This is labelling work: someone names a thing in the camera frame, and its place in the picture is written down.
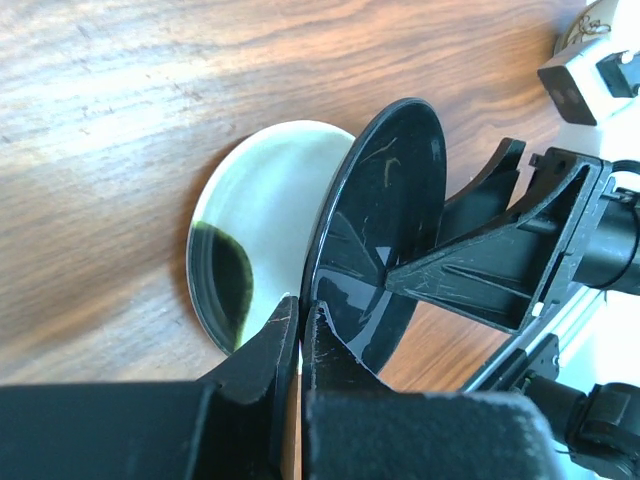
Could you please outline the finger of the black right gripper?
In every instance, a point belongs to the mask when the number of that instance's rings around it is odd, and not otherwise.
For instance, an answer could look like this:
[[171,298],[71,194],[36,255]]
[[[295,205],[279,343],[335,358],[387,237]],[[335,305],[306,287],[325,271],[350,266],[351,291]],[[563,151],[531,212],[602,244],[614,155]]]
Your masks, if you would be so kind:
[[519,333],[563,299],[604,214],[604,191],[603,160],[550,149],[516,203],[394,268],[386,287]]
[[503,138],[483,169],[444,204],[442,239],[453,240],[481,227],[509,205],[526,143]]

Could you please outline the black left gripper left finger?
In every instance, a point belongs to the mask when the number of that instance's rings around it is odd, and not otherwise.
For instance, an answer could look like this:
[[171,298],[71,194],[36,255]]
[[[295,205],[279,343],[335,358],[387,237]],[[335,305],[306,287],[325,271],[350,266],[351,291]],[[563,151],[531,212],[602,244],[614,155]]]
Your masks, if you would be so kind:
[[1,390],[5,479],[291,479],[299,307],[199,379]]

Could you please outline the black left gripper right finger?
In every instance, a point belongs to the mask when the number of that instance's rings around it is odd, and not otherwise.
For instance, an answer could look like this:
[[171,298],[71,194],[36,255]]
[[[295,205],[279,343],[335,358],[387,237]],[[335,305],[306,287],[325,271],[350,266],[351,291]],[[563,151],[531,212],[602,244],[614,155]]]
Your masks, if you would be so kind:
[[548,422],[504,392],[401,393],[338,337],[316,303],[302,344],[306,479],[562,479]]

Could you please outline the plain black plate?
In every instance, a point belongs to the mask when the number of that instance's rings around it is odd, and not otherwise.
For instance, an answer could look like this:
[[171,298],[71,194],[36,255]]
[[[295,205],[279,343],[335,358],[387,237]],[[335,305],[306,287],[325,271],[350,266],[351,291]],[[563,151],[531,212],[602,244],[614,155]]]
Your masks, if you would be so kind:
[[301,281],[301,310],[326,303],[337,336],[382,370],[416,309],[387,274],[432,248],[447,176],[434,109],[408,97],[386,106],[339,163],[320,207]]

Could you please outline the cream plate black brushstroke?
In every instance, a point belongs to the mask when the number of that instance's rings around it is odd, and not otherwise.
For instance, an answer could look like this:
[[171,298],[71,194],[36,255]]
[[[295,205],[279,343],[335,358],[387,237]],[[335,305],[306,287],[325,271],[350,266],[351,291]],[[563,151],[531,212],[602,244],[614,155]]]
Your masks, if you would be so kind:
[[279,123],[242,140],[211,174],[189,225],[186,277],[198,321],[224,354],[299,295],[318,216],[354,140],[321,121]]

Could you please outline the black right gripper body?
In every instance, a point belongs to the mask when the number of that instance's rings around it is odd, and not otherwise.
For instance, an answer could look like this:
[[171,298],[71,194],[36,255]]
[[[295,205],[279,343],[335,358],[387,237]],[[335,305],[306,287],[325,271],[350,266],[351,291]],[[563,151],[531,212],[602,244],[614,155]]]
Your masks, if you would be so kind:
[[639,162],[564,161],[564,284],[639,293],[639,193],[618,188],[613,173],[637,174]]

